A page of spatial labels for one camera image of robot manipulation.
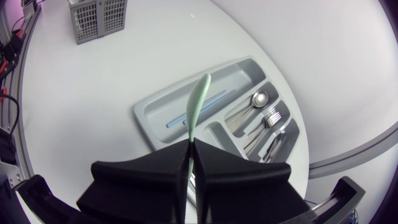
white round table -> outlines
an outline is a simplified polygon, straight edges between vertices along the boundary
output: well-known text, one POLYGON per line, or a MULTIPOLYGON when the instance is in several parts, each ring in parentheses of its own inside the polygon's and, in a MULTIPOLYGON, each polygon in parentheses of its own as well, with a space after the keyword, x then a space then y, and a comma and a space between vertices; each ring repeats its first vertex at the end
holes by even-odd
MULTIPOLYGON (((289 182, 305 196, 308 143, 296 100, 257 43, 210 1, 129 1, 125 29, 77 45, 65 1, 47 0, 29 45, 22 117, 35 174, 77 208, 95 161, 152 152, 134 120, 139 100, 200 71, 252 55, 272 80, 300 135, 287 161, 289 182)), ((187 222, 197 221, 187 203, 187 222)))

blue straw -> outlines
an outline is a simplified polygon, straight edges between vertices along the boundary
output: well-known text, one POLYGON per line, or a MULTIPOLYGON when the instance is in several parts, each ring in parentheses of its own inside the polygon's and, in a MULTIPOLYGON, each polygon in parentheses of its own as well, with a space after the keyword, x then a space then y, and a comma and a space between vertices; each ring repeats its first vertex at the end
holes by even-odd
MULTIPOLYGON (((219 97, 220 95, 222 95, 223 93, 225 93, 226 90, 223 90, 219 93, 217 93, 216 95, 210 97, 209 99, 205 100, 202 104, 202 106, 206 106, 208 103, 210 103, 211 101, 213 101, 215 98, 219 97)), ((169 128, 175 124, 177 124, 178 122, 182 121, 183 119, 185 119, 187 117, 187 114, 181 114, 180 116, 176 117, 175 119, 173 119, 172 121, 170 121, 169 123, 166 124, 166 127, 169 128)))
POLYGON ((231 95, 232 93, 234 93, 236 90, 231 90, 229 93, 225 94, 224 96, 220 97, 218 100, 212 102, 211 104, 209 104, 208 106, 206 106, 205 108, 203 108, 202 110, 200 110, 199 115, 203 114, 204 112, 208 111, 210 108, 212 108, 213 106, 215 106, 217 103, 219 103, 221 100, 229 97, 229 95, 231 95))

metal fork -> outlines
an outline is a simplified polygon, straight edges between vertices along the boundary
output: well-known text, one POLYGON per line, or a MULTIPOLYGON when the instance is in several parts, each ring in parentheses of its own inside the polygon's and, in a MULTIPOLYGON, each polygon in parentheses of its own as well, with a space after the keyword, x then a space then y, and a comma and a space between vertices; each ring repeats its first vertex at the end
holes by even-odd
POLYGON ((270 113, 262 118, 261 124, 250 134, 248 134, 248 138, 244 142, 243 151, 246 155, 253 149, 253 147, 260 141, 262 135, 266 132, 267 129, 273 127, 281 118, 279 112, 276 112, 275 108, 269 111, 270 113))

cutlery tray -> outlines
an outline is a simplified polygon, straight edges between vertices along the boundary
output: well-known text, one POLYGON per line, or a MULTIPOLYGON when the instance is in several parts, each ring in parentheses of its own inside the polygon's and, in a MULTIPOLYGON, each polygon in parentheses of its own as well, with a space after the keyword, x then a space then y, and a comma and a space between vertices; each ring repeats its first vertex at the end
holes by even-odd
MULTIPOLYGON (((184 123, 188 97, 196 81, 206 73, 211 75, 211 83, 194 136, 244 159, 264 162, 267 149, 284 130, 281 146, 274 153, 271 162, 285 162, 299 136, 299 127, 275 86, 252 57, 240 58, 205 70, 138 102, 134 107, 134 114, 154 150, 188 138, 184 123), (225 120, 250 106, 251 96, 258 90, 268 93, 268 103, 263 108, 251 110, 241 127, 231 133, 225 120), (262 117, 272 108, 282 118, 265 131, 246 155, 243 150, 244 140, 252 130, 261 125, 262 117)), ((188 185, 188 197, 196 204, 192 182, 188 185)))

green spatula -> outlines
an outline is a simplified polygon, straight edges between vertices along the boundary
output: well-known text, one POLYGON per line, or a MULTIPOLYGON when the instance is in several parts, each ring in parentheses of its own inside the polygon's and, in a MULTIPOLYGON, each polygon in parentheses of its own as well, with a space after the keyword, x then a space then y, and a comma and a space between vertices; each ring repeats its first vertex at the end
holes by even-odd
MULTIPOLYGON (((202 76, 197 84, 193 87, 191 95, 189 96, 187 103, 187 127, 188 127, 188 135, 189 141, 193 142, 193 130, 195 129, 195 125, 197 124, 199 112, 201 106, 205 100, 207 90, 209 89, 211 81, 211 76, 206 74, 202 76)), ((188 181, 191 179, 193 168, 193 159, 192 155, 189 160, 189 176, 188 181)))

